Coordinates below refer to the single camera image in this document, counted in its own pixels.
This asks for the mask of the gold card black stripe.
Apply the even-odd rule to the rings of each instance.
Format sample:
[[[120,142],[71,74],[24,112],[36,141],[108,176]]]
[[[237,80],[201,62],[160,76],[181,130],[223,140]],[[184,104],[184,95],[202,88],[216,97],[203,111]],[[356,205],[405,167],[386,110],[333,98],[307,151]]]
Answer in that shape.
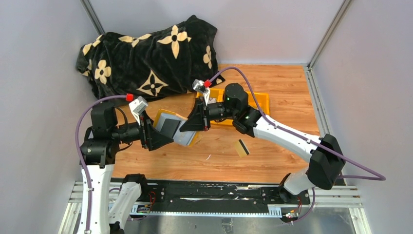
[[[242,139],[238,139],[234,142],[234,149],[236,150],[240,158],[250,155],[250,151],[248,150],[247,146],[245,145]]]

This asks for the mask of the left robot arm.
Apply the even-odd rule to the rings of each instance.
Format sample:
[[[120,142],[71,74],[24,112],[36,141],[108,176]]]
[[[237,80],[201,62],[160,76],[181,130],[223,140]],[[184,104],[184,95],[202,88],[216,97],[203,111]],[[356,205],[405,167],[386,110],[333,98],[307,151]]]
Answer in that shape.
[[[122,234],[137,201],[156,201],[144,174],[128,174],[122,180],[113,205],[109,204],[110,184],[115,157],[120,144],[139,141],[144,149],[153,151],[173,142],[173,139],[153,127],[146,112],[131,124],[118,126],[115,105],[100,102],[91,108],[92,126],[84,142],[77,145],[83,176],[83,198],[79,234]]]

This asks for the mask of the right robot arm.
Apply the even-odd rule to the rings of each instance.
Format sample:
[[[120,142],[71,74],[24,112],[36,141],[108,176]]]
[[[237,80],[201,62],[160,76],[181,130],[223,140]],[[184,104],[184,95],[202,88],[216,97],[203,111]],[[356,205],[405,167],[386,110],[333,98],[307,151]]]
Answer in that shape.
[[[238,83],[225,87],[223,101],[209,104],[209,85],[209,81],[194,81],[193,89],[201,96],[196,98],[181,132],[208,131],[211,121],[230,119],[239,133],[270,141],[300,156],[309,165],[282,179],[275,196],[283,203],[293,202],[298,194],[311,188],[332,189],[345,165],[338,156],[341,149],[334,136],[310,135],[277,122],[259,107],[249,105],[249,96]]]

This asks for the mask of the silver credit card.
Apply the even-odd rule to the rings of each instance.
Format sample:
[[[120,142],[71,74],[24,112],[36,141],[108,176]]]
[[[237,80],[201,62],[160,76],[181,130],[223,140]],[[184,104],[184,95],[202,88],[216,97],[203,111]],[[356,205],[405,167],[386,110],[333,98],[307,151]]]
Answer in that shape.
[[[181,145],[181,146],[189,146],[192,142],[192,140],[195,137],[195,134],[197,132],[195,131],[181,131],[180,127],[183,126],[185,123],[185,120],[182,120],[179,122],[178,128],[173,136],[174,142]]]

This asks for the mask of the grey credit card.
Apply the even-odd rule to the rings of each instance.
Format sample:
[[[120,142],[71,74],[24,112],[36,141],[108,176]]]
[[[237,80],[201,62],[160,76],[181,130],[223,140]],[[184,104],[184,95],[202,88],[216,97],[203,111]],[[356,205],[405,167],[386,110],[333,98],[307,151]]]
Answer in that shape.
[[[174,135],[180,124],[181,120],[166,118],[161,126],[160,132],[169,138],[174,138]]]

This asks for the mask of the yellow leather card holder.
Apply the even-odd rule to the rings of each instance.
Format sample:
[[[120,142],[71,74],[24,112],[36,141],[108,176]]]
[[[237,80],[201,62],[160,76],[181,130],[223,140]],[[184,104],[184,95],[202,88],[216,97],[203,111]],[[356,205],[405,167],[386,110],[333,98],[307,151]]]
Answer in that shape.
[[[184,147],[191,147],[196,143],[199,132],[181,132],[180,127],[186,121],[186,117],[175,112],[159,109],[154,119],[154,127],[162,134],[172,138],[174,143]]]

